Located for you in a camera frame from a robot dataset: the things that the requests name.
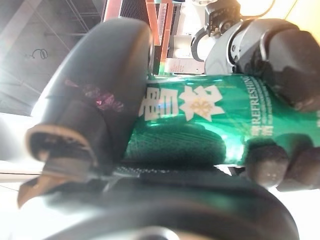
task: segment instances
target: green beer can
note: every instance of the green beer can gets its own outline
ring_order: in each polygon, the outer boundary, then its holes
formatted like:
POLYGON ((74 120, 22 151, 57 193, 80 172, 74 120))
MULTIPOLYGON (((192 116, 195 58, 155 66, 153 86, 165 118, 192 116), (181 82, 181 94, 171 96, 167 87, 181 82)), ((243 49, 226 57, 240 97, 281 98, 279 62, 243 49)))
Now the green beer can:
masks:
POLYGON ((301 139, 320 146, 320 112, 301 113, 246 75, 149 80, 125 162, 242 166, 248 145, 290 155, 301 139))

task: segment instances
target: black cable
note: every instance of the black cable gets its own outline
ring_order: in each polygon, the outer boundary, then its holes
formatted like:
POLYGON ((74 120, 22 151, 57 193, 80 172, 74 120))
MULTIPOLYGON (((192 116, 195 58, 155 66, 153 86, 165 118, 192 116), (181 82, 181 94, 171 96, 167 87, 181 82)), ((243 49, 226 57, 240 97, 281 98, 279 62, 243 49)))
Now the black cable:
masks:
POLYGON ((45 50, 44 48, 37 48, 36 50, 34 50, 34 51, 32 52, 32 54, 30 55, 30 57, 32 57, 33 59, 35 59, 35 56, 34 56, 34 55, 35 55, 35 53, 36 53, 37 51, 40 51, 40 57, 41 57, 42 60, 48 58, 48 52, 47 52, 47 50, 45 50))
POLYGON ((276 3, 276 0, 273 0, 271 5, 269 6, 269 8, 262 14, 259 14, 259 15, 255 15, 255 16, 242 16, 242 19, 243 20, 247 20, 247 19, 257 19, 257 18, 261 18, 263 17, 264 15, 266 15, 268 12, 270 12, 270 10, 274 7, 276 3))
POLYGON ((290 10, 288 11, 288 13, 285 15, 284 20, 287 20, 287 18, 289 17, 290 13, 292 12, 292 10, 294 9, 294 7, 296 6, 298 0, 295 0, 292 7, 290 8, 290 10))

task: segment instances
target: ceiling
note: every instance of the ceiling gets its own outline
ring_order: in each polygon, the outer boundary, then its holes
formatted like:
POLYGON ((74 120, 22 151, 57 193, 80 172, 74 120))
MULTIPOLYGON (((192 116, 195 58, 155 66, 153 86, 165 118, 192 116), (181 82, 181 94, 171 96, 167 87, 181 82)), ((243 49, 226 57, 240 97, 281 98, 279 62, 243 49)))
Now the ceiling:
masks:
POLYGON ((105 0, 0 1, 0 113, 30 115, 69 51, 101 22, 104 4, 105 0))

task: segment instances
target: wire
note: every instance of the wire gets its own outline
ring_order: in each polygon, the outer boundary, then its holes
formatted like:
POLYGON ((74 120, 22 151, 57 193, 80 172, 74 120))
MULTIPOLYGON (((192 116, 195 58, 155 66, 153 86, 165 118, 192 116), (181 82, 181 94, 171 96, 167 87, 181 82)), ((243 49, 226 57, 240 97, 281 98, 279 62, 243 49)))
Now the wire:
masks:
POLYGON ((298 0, 295 0, 292 7, 290 8, 290 10, 288 11, 288 13, 285 15, 284 20, 287 20, 287 18, 289 17, 290 13, 292 12, 292 10, 294 9, 294 7, 296 6, 298 0))
POLYGON ((32 57, 33 59, 35 59, 36 57, 35 57, 35 53, 37 52, 37 51, 40 51, 40 58, 42 59, 42 60, 44 60, 44 59, 47 59, 48 58, 48 52, 47 52, 47 50, 45 50, 44 48, 37 48, 36 50, 34 50, 33 52, 32 52, 32 54, 30 55, 30 57, 32 57))
POLYGON ((242 19, 247 20, 247 19, 257 19, 257 18, 261 18, 261 17, 263 17, 264 15, 266 15, 267 13, 270 12, 270 10, 274 7, 275 3, 276 3, 276 0, 273 0, 272 3, 271 3, 271 5, 269 6, 269 8, 268 8, 264 13, 262 13, 262 14, 255 15, 255 16, 242 16, 242 19))

